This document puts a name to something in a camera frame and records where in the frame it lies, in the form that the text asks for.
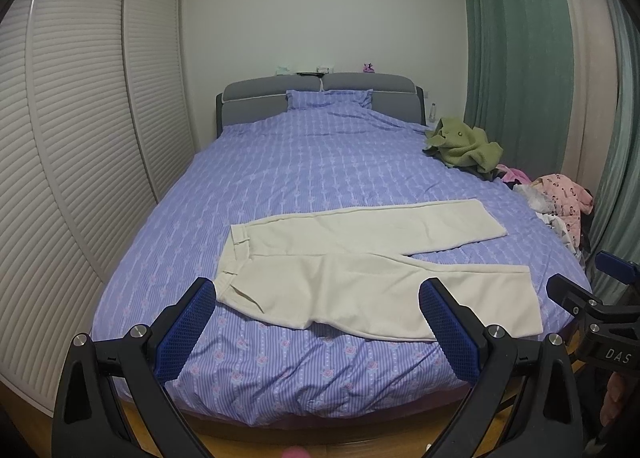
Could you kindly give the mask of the person right hand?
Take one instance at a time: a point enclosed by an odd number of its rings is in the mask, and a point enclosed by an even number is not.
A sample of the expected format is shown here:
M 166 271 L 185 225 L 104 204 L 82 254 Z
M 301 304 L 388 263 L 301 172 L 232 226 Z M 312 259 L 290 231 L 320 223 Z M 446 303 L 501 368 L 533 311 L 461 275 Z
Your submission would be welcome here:
M 613 372 L 608 379 L 603 405 L 600 410 L 600 423 L 605 429 L 607 429 L 620 414 L 626 389 L 626 378 L 618 372 Z

